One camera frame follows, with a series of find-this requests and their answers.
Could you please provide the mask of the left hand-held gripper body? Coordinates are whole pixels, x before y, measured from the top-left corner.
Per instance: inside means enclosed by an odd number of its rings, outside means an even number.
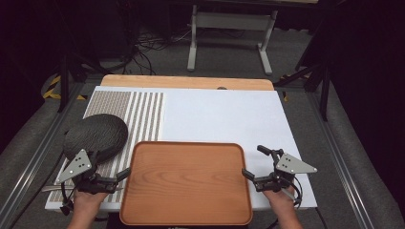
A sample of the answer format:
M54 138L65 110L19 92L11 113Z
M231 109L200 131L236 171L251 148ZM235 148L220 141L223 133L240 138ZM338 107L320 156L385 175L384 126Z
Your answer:
M80 150L56 179L58 184L71 180L79 192L113 194L117 188L115 178L102 177L91 163L91 153Z

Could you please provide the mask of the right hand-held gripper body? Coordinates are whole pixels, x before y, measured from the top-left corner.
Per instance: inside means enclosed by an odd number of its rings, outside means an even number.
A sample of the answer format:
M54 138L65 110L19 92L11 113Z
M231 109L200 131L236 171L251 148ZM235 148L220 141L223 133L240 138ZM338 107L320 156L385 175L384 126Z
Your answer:
M306 162L285 153L282 149L272 150L274 170L266 177L255 177L253 184L257 192L279 192L292 185L297 174L316 173L317 169Z

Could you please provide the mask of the brown wooden tray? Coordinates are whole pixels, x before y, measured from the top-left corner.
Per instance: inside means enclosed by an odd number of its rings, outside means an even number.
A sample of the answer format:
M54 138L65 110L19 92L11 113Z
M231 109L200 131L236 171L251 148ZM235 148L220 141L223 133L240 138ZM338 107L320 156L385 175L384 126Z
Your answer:
M244 151L235 143L138 143L120 207L132 226L247 225Z

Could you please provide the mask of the person's right hand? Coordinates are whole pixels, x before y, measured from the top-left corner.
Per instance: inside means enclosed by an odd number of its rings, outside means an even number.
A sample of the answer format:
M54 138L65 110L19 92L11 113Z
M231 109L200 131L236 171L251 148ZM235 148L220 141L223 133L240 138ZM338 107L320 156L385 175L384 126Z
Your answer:
M293 189L282 189L279 192L263 191L263 194L268 199L272 211L279 220L292 219L296 216Z

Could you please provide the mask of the person's left hand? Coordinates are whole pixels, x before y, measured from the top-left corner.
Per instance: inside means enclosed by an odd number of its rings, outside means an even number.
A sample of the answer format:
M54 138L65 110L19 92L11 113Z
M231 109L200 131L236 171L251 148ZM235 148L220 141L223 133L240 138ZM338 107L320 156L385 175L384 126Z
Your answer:
M101 203L107 196L107 193L90 194L75 191L74 218L87 220L94 219L99 211Z

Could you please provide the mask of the dark round woven mat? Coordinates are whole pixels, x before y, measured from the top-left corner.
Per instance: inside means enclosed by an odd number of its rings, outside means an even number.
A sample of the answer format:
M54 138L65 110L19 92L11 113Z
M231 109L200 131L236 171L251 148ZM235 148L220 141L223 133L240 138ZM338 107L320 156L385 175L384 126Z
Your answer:
M65 134L63 153L72 160L82 149L97 152L97 163L102 164L122 151L128 135L127 125L118 116L90 115L79 120Z

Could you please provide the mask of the white board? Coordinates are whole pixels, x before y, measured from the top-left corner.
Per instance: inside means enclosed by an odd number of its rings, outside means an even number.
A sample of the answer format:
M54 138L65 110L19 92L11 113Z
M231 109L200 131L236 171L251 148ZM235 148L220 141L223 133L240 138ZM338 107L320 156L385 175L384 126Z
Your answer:
M102 86L96 90L166 94L162 134L157 141L235 143L244 151L245 169L257 177L274 170L272 158L259 152L258 145L299 155L279 95L274 91ZM268 209L265 197L246 181L252 209Z

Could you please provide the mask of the grey striped placemat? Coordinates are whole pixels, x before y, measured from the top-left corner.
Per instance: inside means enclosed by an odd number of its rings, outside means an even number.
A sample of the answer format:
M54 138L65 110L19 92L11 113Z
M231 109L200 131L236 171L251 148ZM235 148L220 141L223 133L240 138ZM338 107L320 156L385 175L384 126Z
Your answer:
M94 91L82 119L90 115L115 115L125 122L129 132L122 151L105 163L97 164L98 174L114 178L117 173L130 167L137 143L160 139L165 99L166 94L162 92ZM67 167L69 162L65 157L62 166Z

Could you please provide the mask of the black tripod stand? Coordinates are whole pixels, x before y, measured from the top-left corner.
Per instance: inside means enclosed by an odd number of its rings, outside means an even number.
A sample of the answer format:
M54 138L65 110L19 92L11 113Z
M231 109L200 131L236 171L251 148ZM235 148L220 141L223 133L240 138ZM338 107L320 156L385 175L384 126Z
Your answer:
M65 110L70 101L69 80L72 79L74 82L83 83L87 79L83 65L89 66L96 73L103 75L111 74L110 71L101 67L96 62L76 52L63 53L59 65L61 100L58 111L60 113Z
M308 76L307 81L304 83L304 90L306 92L314 93L319 86L321 86L321 95L319 102L319 112L324 121L327 121L327 107L329 100L330 89L330 74L326 64L316 64L311 67L306 67L287 77L281 77L279 81L274 83L275 87L285 87L287 84Z

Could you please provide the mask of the yellow black hazard tape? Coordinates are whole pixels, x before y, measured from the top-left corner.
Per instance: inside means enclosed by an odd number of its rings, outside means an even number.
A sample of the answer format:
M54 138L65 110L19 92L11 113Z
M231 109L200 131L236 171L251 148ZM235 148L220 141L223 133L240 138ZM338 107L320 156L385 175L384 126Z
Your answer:
M50 82L50 85L48 89L43 93L44 98L52 98L52 99L61 99L62 96L61 94L56 94L54 92L57 84L61 81L61 76L57 75L53 78L53 80Z

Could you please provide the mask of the grey metal stand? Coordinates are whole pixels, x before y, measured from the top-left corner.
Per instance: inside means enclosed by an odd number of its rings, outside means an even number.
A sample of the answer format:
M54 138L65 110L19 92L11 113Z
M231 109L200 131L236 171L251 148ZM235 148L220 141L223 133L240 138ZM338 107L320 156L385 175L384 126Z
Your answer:
M191 15L191 43L188 54L187 70L193 72L197 58L197 28L262 31L264 39L257 44L262 66L266 75L272 75L273 70L266 53L269 38L274 29L278 11L273 10L270 15L236 14L223 12L206 12L192 7Z

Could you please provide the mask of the aluminium rail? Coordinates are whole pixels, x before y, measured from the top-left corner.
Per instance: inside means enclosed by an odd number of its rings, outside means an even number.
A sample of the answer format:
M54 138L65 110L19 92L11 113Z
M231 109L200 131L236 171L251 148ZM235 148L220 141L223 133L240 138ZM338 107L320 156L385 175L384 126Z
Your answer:
M63 106L62 111L55 113L53 121L51 122L51 126L45 133L40 144L33 152L33 155L29 156L30 161L22 170L22 173L18 177L18 180L16 180L16 183L13 186L8 199L5 201L3 207L0 209L0 229L6 229L7 226L10 224L12 216L14 215L23 197L32 184L37 171L39 170L43 160L45 159L45 156L47 155L50 147L53 144L56 133L62 125L69 110L75 103L75 100L79 96L83 86L83 83L74 83L74 85L66 95L67 100L61 100L61 104Z
M320 105L318 104L316 95L309 93L307 94L307 98L312 110L314 111L314 115L320 125L322 133L328 142L332 163L339 175L360 229L375 229L357 185L355 184L348 166L341 155L341 151L331 131L330 125L321 115Z

